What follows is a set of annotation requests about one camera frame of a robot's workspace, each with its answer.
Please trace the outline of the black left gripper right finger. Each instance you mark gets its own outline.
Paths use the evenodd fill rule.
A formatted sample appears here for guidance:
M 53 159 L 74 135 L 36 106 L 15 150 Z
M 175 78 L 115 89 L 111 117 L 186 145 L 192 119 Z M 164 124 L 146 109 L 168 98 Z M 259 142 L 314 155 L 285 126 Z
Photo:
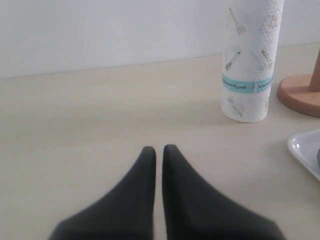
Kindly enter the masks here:
M 260 216 L 206 182 L 176 145 L 163 149 L 162 199 L 169 240 L 263 240 Z

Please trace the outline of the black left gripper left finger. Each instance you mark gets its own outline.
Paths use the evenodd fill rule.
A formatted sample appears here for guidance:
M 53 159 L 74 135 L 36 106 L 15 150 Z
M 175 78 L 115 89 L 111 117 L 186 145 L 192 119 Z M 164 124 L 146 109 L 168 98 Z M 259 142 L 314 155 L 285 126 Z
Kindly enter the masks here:
M 61 221 L 51 240 L 152 240 L 156 151 L 142 148 L 121 181 L 97 202 Z

